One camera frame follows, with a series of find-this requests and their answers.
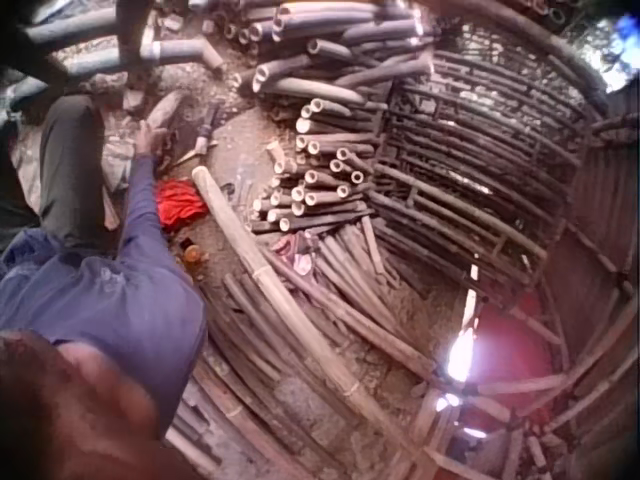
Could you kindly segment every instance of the dirt floor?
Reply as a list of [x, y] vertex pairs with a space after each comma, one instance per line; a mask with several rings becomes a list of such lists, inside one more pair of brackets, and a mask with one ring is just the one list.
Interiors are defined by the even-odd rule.
[[[162, 33], [162, 38], [190, 38], [199, 32], [199, 20], [189, 22], [180, 34]], [[235, 191], [230, 202], [241, 218], [246, 218], [247, 206], [258, 195], [260, 189], [272, 175], [272, 166], [265, 146], [278, 139], [286, 149], [293, 150], [294, 132], [274, 124], [268, 115], [256, 106], [253, 99], [239, 97], [229, 85], [231, 74], [249, 68], [242, 52], [227, 44], [220, 35], [210, 38], [211, 43], [227, 60], [223, 75], [214, 75], [200, 65], [174, 65], [156, 68], [150, 76], [147, 108], [155, 104], [164, 94], [180, 88], [188, 92], [189, 99], [175, 122], [178, 133], [173, 155], [180, 157], [192, 148], [195, 129], [204, 115], [207, 100], [223, 98], [226, 101], [225, 124], [215, 133], [219, 145], [211, 150], [206, 164], [219, 185], [230, 184]], [[62, 59], [99, 48], [115, 45], [114, 39], [97, 40], [82, 46], [67, 49], [59, 54]], [[100, 106], [106, 126], [104, 164], [111, 171], [126, 169], [133, 153], [133, 135], [136, 119], [121, 110], [124, 74], [98, 75], [81, 87], [90, 93]], [[20, 142], [15, 151], [14, 162], [19, 167], [28, 200], [34, 208], [39, 204], [38, 145], [42, 112], [40, 106], [25, 117]], [[170, 178], [189, 177], [191, 169], [198, 164], [194, 160], [172, 170]], [[122, 192], [116, 192], [116, 205], [122, 204]], [[211, 217], [196, 221], [182, 229], [171, 239], [175, 251], [177, 244], [190, 238], [209, 254], [208, 260], [196, 272], [209, 285], [223, 293], [222, 278], [226, 273], [243, 273], [242, 267], [230, 250], [221, 231]], [[420, 351], [445, 362], [449, 343], [460, 329], [466, 291], [447, 282], [434, 271], [417, 272], [424, 288], [421, 298], [403, 283], [399, 290], [389, 289], [389, 306], [415, 340]], [[420, 379], [399, 367], [388, 357], [371, 348], [357, 338], [341, 352], [346, 364], [370, 393], [387, 411], [402, 424], [410, 423], [417, 412], [421, 398]], [[383, 438], [365, 422], [355, 429], [344, 428], [344, 421], [329, 409], [301, 381], [285, 378], [277, 388], [277, 396], [285, 403], [302, 425], [312, 432], [323, 445], [328, 446], [336, 458], [350, 470], [358, 472], [356, 480], [376, 478], [394, 451]], [[216, 474], [217, 480], [288, 480], [280, 472], [272, 471], [268, 464], [256, 465], [231, 443], [222, 432], [214, 428], [214, 454], [222, 458], [222, 466]], [[302, 453], [307, 464], [319, 478], [334, 478], [331, 471], [323, 471], [322, 465], [311, 454]]]

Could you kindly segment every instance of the gray pants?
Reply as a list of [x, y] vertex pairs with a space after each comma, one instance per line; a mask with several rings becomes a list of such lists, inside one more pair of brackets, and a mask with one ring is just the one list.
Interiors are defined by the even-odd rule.
[[47, 114], [40, 143], [38, 215], [27, 205], [11, 163], [11, 133], [0, 138], [0, 253], [21, 230], [38, 226], [68, 247], [106, 252], [100, 166], [104, 124], [91, 99], [60, 98]]

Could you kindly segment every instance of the person's arm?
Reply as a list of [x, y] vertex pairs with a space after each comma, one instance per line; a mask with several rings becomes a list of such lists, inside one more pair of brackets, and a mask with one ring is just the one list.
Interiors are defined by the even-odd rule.
[[140, 124], [136, 156], [129, 175], [129, 198], [118, 259], [176, 267], [162, 233], [154, 193], [154, 152], [164, 133], [152, 131], [145, 122]]

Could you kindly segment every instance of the man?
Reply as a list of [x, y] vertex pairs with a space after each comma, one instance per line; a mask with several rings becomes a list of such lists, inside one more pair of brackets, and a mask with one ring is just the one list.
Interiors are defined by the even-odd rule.
[[141, 123], [112, 258], [103, 136], [87, 97], [53, 105], [41, 140], [38, 216], [11, 164], [10, 139], [0, 139], [3, 479], [198, 478], [159, 441], [205, 334], [202, 301], [157, 214], [154, 153], [163, 132]]

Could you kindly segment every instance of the blue shirt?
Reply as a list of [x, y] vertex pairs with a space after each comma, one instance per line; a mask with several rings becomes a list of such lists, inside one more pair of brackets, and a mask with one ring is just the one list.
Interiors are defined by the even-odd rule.
[[162, 234], [154, 158], [136, 158], [115, 260], [65, 249], [41, 229], [0, 258], [0, 330], [32, 330], [54, 345], [89, 344], [155, 401], [171, 424], [205, 335], [204, 306]]

